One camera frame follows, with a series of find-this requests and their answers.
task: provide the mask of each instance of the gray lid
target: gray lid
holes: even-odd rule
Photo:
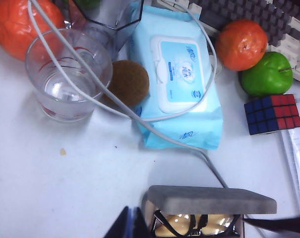
[[[151,186],[148,200],[166,214],[275,214],[274,199],[237,188]]]

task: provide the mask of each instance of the crumb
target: crumb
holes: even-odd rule
[[[66,151],[65,151],[65,149],[63,149],[63,148],[62,148],[62,149],[60,149],[60,155],[62,155],[62,156],[63,156],[63,155],[66,155]]]

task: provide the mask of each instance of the clear plastic cup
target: clear plastic cup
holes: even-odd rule
[[[73,29],[98,40],[112,60],[141,20],[144,0],[69,0]]]
[[[112,78],[112,64],[105,48],[80,31],[73,29],[59,31],[107,87]],[[53,32],[45,33],[44,37],[72,82],[86,94],[98,99],[102,95],[101,89],[87,70]],[[31,43],[27,51],[26,69],[42,110],[49,117],[72,122],[84,119],[93,112],[95,105],[67,83],[39,38]]]

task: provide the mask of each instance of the red square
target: red square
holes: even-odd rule
[[[277,122],[280,130],[287,128],[284,118],[278,118]]]
[[[292,118],[285,118],[285,123],[287,124],[287,129],[294,128],[294,122]]]
[[[293,94],[287,94],[286,96],[288,97],[288,101],[290,105],[295,104],[295,98]]]
[[[285,117],[290,117],[291,116],[290,106],[282,106],[282,110],[283,110],[283,113],[284,113]]]
[[[289,104],[288,95],[281,95],[280,100],[281,100],[281,105],[288,105]]]
[[[274,107],[275,117],[282,118],[284,117],[284,110],[282,107]]]
[[[300,127],[300,117],[296,116],[296,117],[292,117],[292,118],[293,118],[294,126]]]
[[[279,106],[281,105],[281,100],[280,100],[281,95],[272,95],[271,96],[271,101],[273,106]]]
[[[291,110],[291,114],[293,116],[298,116],[299,115],[299,111],[296,105],[291,105],[290,106],[290,110]]]

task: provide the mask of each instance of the blue wet wipes pack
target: blue wet wipes pack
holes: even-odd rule
[[[149,75],[149,96],[135,107],[144,119],[193,107],[202,99],[211,77],[206,39],[195,21],[183,12],[144,5],[142,20],[130,41],[129,58],[140,63]],[[223,118],[215,85],[192,111],[151,125],[182,143],[216,149]],[[176,146],[139,127],[147,147]]]

